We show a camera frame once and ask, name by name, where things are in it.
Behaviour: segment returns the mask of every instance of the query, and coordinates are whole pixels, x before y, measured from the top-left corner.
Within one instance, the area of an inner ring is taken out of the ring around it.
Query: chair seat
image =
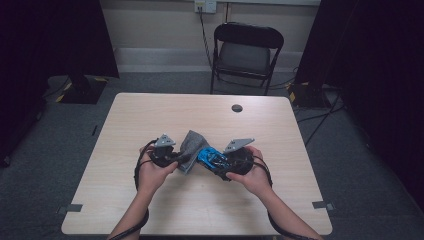
[[[270,50],[225,42],[217,62],[218,70],[267,75],[270,72]]]

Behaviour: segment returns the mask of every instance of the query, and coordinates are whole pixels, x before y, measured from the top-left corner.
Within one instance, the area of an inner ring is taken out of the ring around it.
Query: gray object
[[[167,147],[172,145],[175,145],[175,141],[172,140],[166,133],[162,134],[155,143],[155,147]]]
[[[188,161],[181,164],[178,169],[183,171],[184,174],[188,174],[196,163],[197,155],[200,150],[209,146],[209,143],[202,135],[190,130],[184,141],[181,143],[181,155],[177,157],[177,160],[188,159]]]
[[[254,138],[244,138],[244,139],[233,139],[224,149],[224,154],[234,152],[239,150],[240,148],[246,146],[249,143],[254,142]]]

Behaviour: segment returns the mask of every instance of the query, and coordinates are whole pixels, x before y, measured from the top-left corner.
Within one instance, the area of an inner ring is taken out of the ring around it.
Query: black round object
[[[230,167],[220,171],[219,175],[223,180],[230,181],[229,178],[225,176],[227,172],[233,172],[240,175],[245,175],[253,167],[253,156],[252,153],[247,151],[244,147],[238,149],[237,151],[224,154],[227,157]]]

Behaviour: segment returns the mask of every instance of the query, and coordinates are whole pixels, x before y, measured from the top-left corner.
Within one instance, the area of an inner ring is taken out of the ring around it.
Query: gray fabric
[[[206,139],[198,134],[195,131],[190,130],[187,133],[184,141],[181,143],[180,147],[180,156],[177,157],[177,160],[180,159],[189,159],[187,162],[181,164],[178,168],[184,172],[184,174],[188,174],[193,168],[193,165],[196,163],[197,154],[199,154],[200,150],[205,147],[209,147],[209,143]]]

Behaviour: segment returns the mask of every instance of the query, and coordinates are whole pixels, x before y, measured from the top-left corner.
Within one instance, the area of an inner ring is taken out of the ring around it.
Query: wall
[[[101,1],[112,45],[118,48],[203,49],[199,15],[192,1]],[[205,33],[225,21],[226,3],[217,3],[216,14],[203,15]],[[232,21],[267,25],[285,37],[284,51],[302,52],[317,6],[232,3]]]
[[[193,1],[101,0],[101,4],[112,46],[118,49],[115,58],[120,72],[208,70],[200,15],[194,13]],[[215,28],[226,17],[228,21],[270,26],[285,38],[275,70],[291,72],[299,65],[318,10],[316,2],[311,4],[218,2],[216,14],[203,15],[209,49],[213,49]]]

